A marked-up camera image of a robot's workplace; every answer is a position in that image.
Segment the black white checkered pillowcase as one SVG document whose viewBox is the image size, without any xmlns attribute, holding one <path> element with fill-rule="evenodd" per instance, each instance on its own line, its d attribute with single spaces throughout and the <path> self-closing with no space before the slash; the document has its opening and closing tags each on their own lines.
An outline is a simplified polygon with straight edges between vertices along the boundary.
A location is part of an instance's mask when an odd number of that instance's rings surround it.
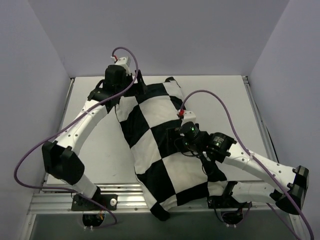
<svg viewBox="0 0 320 240">
<path fill-rule="evenodd" d="M 174 130 L 182 123 L 178 110 L 183 100 L 181 87 L 168 77 L 148 85 L 145 94 L 122 97 L 115 107 L 146 205 L 161 221 L 170 218 L 173 207 L 221 196 L 227 185 L 219 169 L 206 175 L 198 158 L 178 151 Z"/>
</svg>

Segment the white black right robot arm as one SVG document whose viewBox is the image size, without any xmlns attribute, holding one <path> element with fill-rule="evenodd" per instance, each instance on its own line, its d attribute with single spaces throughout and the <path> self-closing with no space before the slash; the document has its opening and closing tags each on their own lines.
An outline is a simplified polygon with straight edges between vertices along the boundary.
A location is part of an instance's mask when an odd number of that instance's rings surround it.
<svg viewBox="0 0 320 240">
<path fill-rule="evenodd" d="M 246 149 L 239 140 L 221 133 L 207 133 L 199 130 L 192 121 L 183 123 L 178 129 L 182 151 L 191 152 L 200 159 L 205 174 L 225 181 L 225 174 L 217 164 L 225 164 L 245 171 L 260 181 L 243 183 L 230 181 L 222 193 L 223 203 L 258 202 L 274 204 L 280 210 L 300 215 L 309 187 L 309 169 L 299 165 L 286 166 Z"/>
</svg>

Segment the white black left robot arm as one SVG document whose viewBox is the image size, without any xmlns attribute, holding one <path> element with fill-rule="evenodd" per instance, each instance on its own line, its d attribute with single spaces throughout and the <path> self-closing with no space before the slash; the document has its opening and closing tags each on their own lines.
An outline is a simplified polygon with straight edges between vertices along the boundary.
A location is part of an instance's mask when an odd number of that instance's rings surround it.
<svg viewBox="0 0 320 240">
<path fill-rule="evenodd" d="M 78 155 L 93 129 L 119 104 L 122 96 L 132 97 L 146 92 L 141 72 L 131 73 L 129 61 L 128 57 L 121 57 L 109 65 L 104 79 L 88 95 L 76 123 L 41 147 L 46 173 L 84 195 L 82 202 L 90 210 L 100 206 L 101 191 L 85 175 L 85 166 Z"/>
</svg>

